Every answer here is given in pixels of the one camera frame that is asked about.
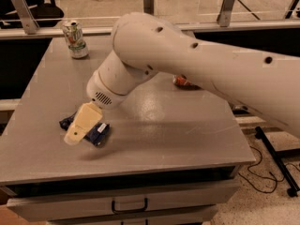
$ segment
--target dark blue object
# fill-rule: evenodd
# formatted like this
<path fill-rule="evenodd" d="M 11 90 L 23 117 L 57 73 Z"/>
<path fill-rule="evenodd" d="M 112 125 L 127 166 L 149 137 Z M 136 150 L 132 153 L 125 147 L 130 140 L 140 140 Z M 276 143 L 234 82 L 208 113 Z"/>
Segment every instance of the dark blue object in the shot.
<path fill-rule="evenodd" d="M 74 121 L 75 117 L 74 113 L 70 117 L 67 117 L 59 122 L 60 127 L 67 131 L 68 127 L 71 125 L 71 123 Z M 105 141 L 105 137 L 110 131 L 110 125 L 104 124 L 104 123 L 97 123 L 94 125 L 94 127 L 85 135 L 85 139 L 92 143 L 94 146 L 101 146 L 101 143 Z"/>

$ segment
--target metal post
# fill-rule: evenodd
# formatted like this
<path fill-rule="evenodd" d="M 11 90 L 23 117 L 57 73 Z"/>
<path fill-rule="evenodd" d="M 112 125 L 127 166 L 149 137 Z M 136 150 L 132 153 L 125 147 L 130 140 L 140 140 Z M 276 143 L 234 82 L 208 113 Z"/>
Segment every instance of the metal post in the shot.
<path fill-rule="evenodd" d="M 235 0 L 223 0 L 221 11 L 217 17 L 220 26 L 229 26 L 231 23 L 233 5 Z"/>
<path fill-rule="evenodd" d="M 34 20 L 32 13 L 25 0 L 11 0 L 20 17 L 22 27 L 26 34 L 35 34 L 38 30 L 38 23 Z"/>

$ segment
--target desk drawer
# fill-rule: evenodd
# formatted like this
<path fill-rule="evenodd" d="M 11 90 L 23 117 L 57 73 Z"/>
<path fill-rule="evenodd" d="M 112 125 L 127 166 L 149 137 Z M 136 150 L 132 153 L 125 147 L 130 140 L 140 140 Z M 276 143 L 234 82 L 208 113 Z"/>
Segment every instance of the desk drawer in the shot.
<path fill-rule="evenodd" d="M 127 216 L 102 216 L 49 221 L 47 225 L 174 225 L 198 224 L 216 214 L 215 206 L 197 206 L 143 212 Z"/>
<path fill-rule="evenodd" d="M 85 218 L 225 203 L 237 189 L 233 179 L 16 198 L 8 200 L 7 207 L 28 221 Z"/>

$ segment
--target screw hole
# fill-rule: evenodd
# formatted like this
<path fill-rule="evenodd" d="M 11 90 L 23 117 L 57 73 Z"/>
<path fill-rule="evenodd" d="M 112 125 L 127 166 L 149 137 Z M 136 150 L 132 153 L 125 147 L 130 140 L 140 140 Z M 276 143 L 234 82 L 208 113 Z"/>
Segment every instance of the screw hole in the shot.
<path fill-rule="evenodd" d="M 264 62 L 265 62 L 266 64 L 270 64 L 270 63 L 272 63 L 272 61 L 273 61 L 273 58 L 270 57 L 270 56 L 268 56 L 268 57 L 266 57 L 266 58 L 264 59 Z"/>
<path fill-rule="evenodd" d="M 147 65 L 147 67 L 148 67 L 150 70 L 153 70 L 153 68 L 152 68 L 150 65 Z"/>
<path fill-rule="evenodd" d="M 192 49 L 195 49 L 195 48 L 198 47 L 198 45 L 199 45 L 199 43 L 198 43 L 198 42 L 195 42 L 195 43 L 191 44 L 190 47 L 191 47 Z"/>
<path fill-rule="evenodd" d="M 160 33 L 162 30 L 163 30 L 163 27 L 161 27 L 161 26 L 159 26 L 159 27 L 156 29 L 156 31 L 157 31 L 158 33 Z"/>

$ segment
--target power cord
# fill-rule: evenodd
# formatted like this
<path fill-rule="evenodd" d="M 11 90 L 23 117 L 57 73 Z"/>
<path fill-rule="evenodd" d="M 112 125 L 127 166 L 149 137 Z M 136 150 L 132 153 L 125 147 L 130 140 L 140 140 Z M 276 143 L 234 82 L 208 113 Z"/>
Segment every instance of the power cord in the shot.
<path fill-rule="evenodd" d="M 259 166 L 259 165 L 262 163 L 262 161 L 263 161 L 263 154 L 262 154 L 262 152 L 261 152 L 260 150 L 258 150 L 258 149 L 255 148 L 255 147 L 250 146 L 250 148 L 253 149 L 253 150 L 255 150 L 255 151 L 257 151 L 257 152 L 259 153 L 259 157 L 260 157 L 260 158 L 259 158 L 259 161 L 258 161 L 257 163 L 248 166 L 248 167 L 247 167 L 247 170 L 248 170 L 251 174 L 253 174 L 253 175 L 257 176 L 257 177 L 260 177 L 261 179 L 274 181 L 274 182 L 275 182 L 275 185 L 274 185 L 274 187 L 273 187 L 270 191 L 260 190 L 260 189 L 256 188 L 255 185 L 254 185 L 253 183 L 251 183 L 251 182 L 249 181 L 249 179 L 247 179 L 247 178 L 246 178 L 244 175 L 242 175 L 240 172 L 239 172 L 238 174 L 239 174 L 242 178 L 244 178 L 244 179 L 245 179 L 245 180 L 246 180 L 246 181 L 247 181 L 247 182 L 248 182 L 248 183 L 249 183 L 256 191 L 261 192 L 261 193 L 273 193 L 273 192 L 276 190 L 276 188 L 278 187 L 278 183 L 284 181 L 284 176 L 283 176 L 282 179 L 278 180 L 278 179 L 276 179 L 276 177 L 275 177 L 271 172 L 269 172 L 269 173 L 270 173 L 270 175 L 271 175 L 272 177 L 260 176 L 260 175 L 256 174 L 255 172 L 253 172 L 253 171 L 251 170 L 251 168 L 256 167 L 256 166 Z"/>

